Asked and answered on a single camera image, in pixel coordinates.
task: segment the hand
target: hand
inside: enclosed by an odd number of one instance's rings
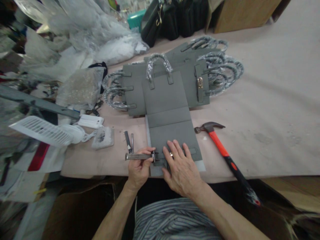
[[[137,154],[151,154],[156,148],[145,147],[140,149]],[[147,181],[149,177],[149,168],[153,159],[146,160],[130,160],[129,162],[129,178],[128,187],[132,191],[138,191]]]
[[[164,180],[173,191],[193,200],[205,183],[201,180],[200,173],[192,160],[189,148],[185,143],[182,145],[186,153],[184,155],[177,140],[173,140],[173,142],[167,141],[167,144],[174,159],[171,157],[168,149],[163,147],[163,153],[171,170],[170,175],[166,168],[162,168]]]

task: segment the hammer head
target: hammer head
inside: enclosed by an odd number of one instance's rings
[[[223,126],[223,125],[221,125],[219,123],[207,122],[207,123],[203,124],[201,127],[195,127],[194,131],[195,131],[195,133],[199,133],[201,131],[206,131],[207,133],[209,133],[209,132],[213,132],[214,131],[214,127],[225,128],[225,126]]]

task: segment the gold hardware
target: gold hardware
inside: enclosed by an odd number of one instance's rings
[[[199,77],[197,79],[197,84],[198,84],[198,88],[203,88],[203,80],[202,80],[202,77]]]
[[[162,10],[162,3],[160,5],[160,10],[158,11],[159,19],[156,20],[156,26],[158,27],[160,24],[162,24],[162,19],[161,19],[161,10]]]

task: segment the claw hammer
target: claw hammer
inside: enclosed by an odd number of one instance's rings
[[[239,168],[237,165],[234,163],[232,158],[230,157],[229,153],[227,150],[224,148],[222,143],[220,142],[217,134],[214,131],[214,127],[217,128],[225,128],[225,126],[216,123],[216,122],[207,122],[203,124],[201,127],[196,127],[194,128],[194,131],[196,133],[200,133],[201,131],[206,131],[209,136],[212,138],[214,143],[216,144],[217,148],[219,149],[221,155],[223,156],[224,160],[226,161],[228,167],[232,171],[233,175],[236,177],[236,179],[240,182],[245,194],[246,194],[246,199],[248,202],[252,203],[255,206],[260,207],[261,202],[255,193],[255,191],[252,189],[252,187],[249,185],[248,181],[245,179],[243,174],[240,172]]]

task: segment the person's right hand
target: person's right hand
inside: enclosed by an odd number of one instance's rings
[[[167,141],[167,144],[173,158],[168,149],[163,147],[163,153],[171,170],[170,175],[166,168],[162,168],[164,180],[173,191],[192,200],[201,191],[205,183],[201,180],[200,173],[192,160],[188,146],[185,143],[182,145],[186,153],[184,155],[177,140],[173,140],[173,142]]]

